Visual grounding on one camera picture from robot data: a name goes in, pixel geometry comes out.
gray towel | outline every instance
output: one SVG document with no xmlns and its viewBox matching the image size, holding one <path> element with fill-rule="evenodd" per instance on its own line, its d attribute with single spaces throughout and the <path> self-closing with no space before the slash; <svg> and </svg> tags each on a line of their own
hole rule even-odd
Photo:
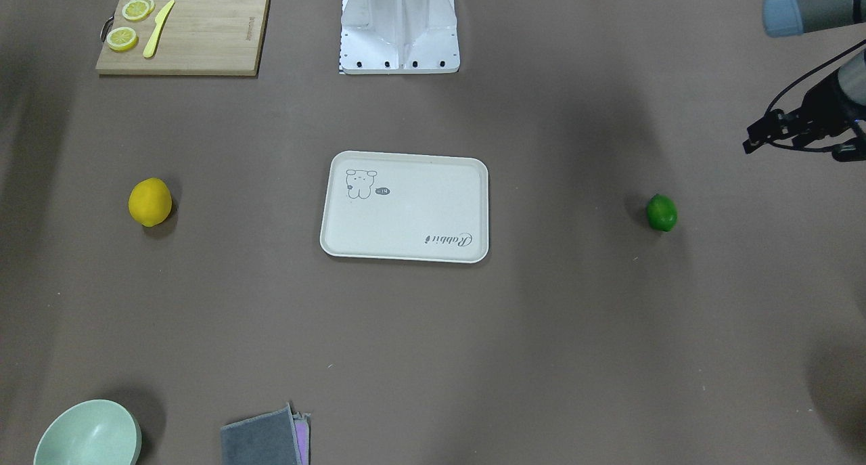
<svg viewBox="0 0 866 465">
<path fill-rule="evenodd" d="M 220 428 L 223 465 L 301 465 L 298 437 L 287 406 Z"/>
</svg>

bowl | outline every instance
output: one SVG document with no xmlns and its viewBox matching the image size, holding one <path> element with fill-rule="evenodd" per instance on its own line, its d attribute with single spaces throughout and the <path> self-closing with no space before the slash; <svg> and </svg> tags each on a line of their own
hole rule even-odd
<svg viewBox="0 0 866 465">
<path fill-rule="evenodd" d="M 134 465 L 141 428 L 123 406 L 96 399 L 69 407 L 39 440 L 33 465 Z"/>
</svg>

bear drawing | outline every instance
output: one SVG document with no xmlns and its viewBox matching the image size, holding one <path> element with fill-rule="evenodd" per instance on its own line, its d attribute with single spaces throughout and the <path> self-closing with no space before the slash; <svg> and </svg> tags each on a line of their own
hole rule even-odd
<svg viewBox="0 0 866 465">
<path fill-rule="evenodd" d="M 370 188 L 376 181 L 376 174 L 374 170 L 347 170 L 346 187 L 349 189 L 349 197 L 353 200 L 370 197 Z"/>
</svg>

plastic knife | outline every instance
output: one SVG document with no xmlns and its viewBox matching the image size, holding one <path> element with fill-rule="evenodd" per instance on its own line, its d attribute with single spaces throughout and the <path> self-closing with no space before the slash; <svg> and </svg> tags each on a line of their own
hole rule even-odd
<svg viewBox="0 0 866 465">
<path fill-rule="evenodd" d="M 173 6 L 174 0 L 165 3 L 165 6 L 163 6 L 160 12 L 158 12 L 157 18 L 154 19 L 157 26 L 154 28 L 154 33 L 151 34 L 151 39 L 148 39 L 147 45 L 145 46 L 145 53 L 143 53 L 145 58 L 152 58 L 154 56 L 154 52 L 157 51 L 157 43 L 160 42 L 162 26 L 165 23 L 165 18 L 168 17 L 168 12 L 171 11 L 171 8 Z"/>
</svg>

tray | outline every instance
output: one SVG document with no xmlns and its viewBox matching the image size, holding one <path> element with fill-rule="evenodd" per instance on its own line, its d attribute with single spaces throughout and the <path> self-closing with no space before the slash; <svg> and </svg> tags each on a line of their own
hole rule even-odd
<svg viewBox="0 0 866 465">
<path fill-rule="evenodd" d="M 488 253 L 488 169 L 466 157 L 346 151 L 319 243 L 335 257 L 474 264 Z"/>
</svg>

